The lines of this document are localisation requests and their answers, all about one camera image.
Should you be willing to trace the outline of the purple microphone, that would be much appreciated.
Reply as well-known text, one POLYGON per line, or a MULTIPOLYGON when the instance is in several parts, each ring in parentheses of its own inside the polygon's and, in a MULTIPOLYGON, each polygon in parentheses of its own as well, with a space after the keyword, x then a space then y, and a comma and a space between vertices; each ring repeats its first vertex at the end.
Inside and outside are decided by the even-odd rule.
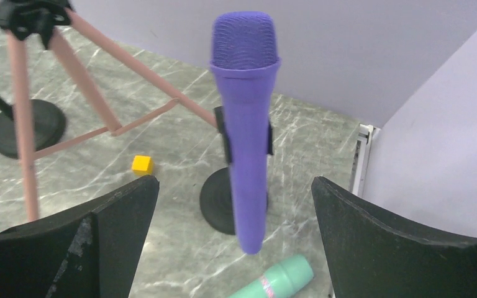
POLYGON ((281 60, 275 25, 264 12, 228 12, 212 30, 210 69, 220 93, 230 145, 235 232, 257 254, 266 230, 270 100, 281 60))

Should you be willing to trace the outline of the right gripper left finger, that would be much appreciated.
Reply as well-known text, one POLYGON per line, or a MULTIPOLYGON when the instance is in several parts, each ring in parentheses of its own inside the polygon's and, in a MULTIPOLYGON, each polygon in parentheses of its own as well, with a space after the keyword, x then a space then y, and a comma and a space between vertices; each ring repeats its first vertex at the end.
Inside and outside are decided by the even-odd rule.
POLYGON ((0 297, 128 297, 159 189, 142 176, 0 232, 0 297))

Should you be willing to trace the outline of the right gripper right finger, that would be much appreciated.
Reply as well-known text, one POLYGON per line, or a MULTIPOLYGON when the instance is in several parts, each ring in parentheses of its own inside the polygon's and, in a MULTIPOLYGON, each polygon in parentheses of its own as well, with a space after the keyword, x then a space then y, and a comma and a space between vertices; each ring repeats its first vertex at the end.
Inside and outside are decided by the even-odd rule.
POLYGON ((445 232, 311 184, 336 297, 477 297, 477 238, 445 232))

